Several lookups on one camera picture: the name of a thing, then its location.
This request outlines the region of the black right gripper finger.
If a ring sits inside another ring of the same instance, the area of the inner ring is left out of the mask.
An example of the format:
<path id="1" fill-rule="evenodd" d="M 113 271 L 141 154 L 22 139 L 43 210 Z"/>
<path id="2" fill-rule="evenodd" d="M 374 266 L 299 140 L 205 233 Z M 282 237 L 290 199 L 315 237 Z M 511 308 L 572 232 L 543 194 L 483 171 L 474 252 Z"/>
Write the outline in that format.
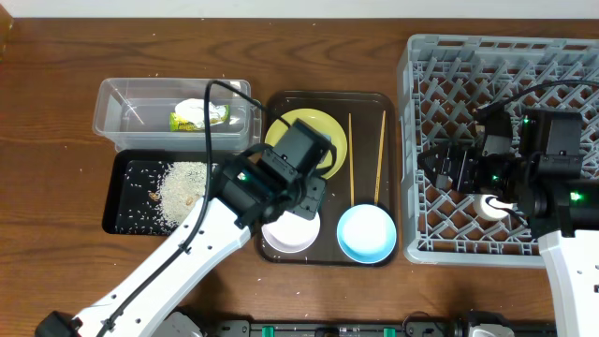
<path id="1" fill-rule="evenodd" d="M 421 169 L 442 169 L 451 163 L 451 144 L 442 143 L 417 156 L 417 163 Z"/>
<path id="2" fill-rule="evenodd" d="M 451 187 L 451 170 L 445 167 L 419 166 L 424 171 L 425 177 L 437 189 L 447 190 Z"/>

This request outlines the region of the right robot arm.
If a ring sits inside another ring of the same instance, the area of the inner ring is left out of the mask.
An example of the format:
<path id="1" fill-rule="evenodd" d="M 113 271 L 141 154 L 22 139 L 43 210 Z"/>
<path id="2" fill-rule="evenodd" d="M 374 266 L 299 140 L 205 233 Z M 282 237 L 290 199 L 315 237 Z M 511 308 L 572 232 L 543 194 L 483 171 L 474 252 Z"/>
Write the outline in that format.
<path id="1" fill-rule="evenodd" d="M 504 212 L 524 215 L 548 273 L 560 336 L 598 333 L 598 182 L 581 175 L 580 114 L 526 109 L 519 150 L 505 111 L 481 110 L 484 143 L 443 143 L 417 164 L 437 187 L 490 195 Z"/>

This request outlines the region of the white cup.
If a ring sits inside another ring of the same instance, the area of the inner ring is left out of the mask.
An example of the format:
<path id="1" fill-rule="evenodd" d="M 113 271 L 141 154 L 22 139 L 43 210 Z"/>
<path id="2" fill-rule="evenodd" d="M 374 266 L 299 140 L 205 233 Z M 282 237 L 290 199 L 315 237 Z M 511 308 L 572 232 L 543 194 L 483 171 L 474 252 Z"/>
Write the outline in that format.
<path id="1" fill-rule="evenodd" d="M 494 195 L 475 195 L 474 209 L 478 217 L 487 221 L 500 221 L 509 213 L 506 209 L 514 211 L 514 203 L 504 203 Z"/>

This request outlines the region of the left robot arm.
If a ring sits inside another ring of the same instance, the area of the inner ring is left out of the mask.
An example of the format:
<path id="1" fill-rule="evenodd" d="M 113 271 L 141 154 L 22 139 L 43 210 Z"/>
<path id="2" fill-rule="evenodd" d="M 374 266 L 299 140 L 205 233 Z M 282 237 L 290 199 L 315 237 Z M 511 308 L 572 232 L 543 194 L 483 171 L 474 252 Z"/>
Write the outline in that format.
<path id="1" fill-rule="evenodd" d="M 52 312 L 37 336 L 150 336 L 183 298 L 262 225 L 284 212 L 312 220 L 326 185 L 317 166 L 334 148 L 257 144 L 210 169 L 206 195 L 109 294 L 78 314 Z"/>

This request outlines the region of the pink bowl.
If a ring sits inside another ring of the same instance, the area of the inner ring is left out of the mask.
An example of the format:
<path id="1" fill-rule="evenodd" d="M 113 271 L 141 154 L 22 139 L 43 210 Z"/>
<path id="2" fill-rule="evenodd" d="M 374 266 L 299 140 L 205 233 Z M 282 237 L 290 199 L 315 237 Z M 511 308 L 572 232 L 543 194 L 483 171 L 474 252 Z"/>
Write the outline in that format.
<path id="1" fill-rule="evenodd" d="M 276 251 L 295 254 L 307 249 L 318 237 L 321 220 L 317 213 L 312 220 L 285 212 L 275 222 L 263 225 L 262 236 Z"/>

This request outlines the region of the light blue bowl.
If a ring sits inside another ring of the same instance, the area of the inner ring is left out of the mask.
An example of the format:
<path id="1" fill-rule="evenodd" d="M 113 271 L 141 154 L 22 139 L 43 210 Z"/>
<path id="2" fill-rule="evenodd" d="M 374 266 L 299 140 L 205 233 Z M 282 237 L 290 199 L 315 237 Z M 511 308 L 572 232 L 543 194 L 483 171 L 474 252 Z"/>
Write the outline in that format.
<path id="1" fill-rule="evenodd" d="M 343 213 L 336 237 L 347 257 L 359 264 L 373 265 L 391 256 L 398 233 L 385 210 L 371 204 L 359 204 Z"/>

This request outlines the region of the green snack wrapper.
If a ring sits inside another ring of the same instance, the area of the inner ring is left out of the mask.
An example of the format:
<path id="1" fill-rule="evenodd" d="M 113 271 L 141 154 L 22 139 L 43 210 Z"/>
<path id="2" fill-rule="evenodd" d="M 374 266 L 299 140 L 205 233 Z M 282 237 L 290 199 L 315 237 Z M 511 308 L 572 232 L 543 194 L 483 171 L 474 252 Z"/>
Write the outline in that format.
<path id="1" fill-rule="evenodd" d="M 199 132 L 205 129 L 204 113 L 201 107 L 196 107 L 199 116 L 194 117 L 191 112 L 179 114 L 172 112 L 169 115 L 170 132 Z M 214 106 L 210 104 L 210 126 L 226 122 L 230 115 L 229 105 Z"/>

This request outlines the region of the yellow plate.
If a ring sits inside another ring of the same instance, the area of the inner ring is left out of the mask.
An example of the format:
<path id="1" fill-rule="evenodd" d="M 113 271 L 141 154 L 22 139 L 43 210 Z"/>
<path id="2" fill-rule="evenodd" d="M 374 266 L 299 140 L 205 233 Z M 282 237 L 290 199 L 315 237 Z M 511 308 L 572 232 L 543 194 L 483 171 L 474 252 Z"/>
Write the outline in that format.
<path id="1" fill-rule="evenodd" d="M 336 160 L 332 163 L 332 154 L 327 154 L 325 159 L 317 166 L 319 169 L 332 166 L 332 168 L 323 175 L 324 179 L 331 178 L 343 165 L 347 155 L 348 145 L 345 132 L 341 125 L 324 111 L 315 109 L 296 109 L 286 112 L 282 115 L 290 124 L 297 119 L 301 119 L 310 127 L 320 132 L 336 148 Z"/>

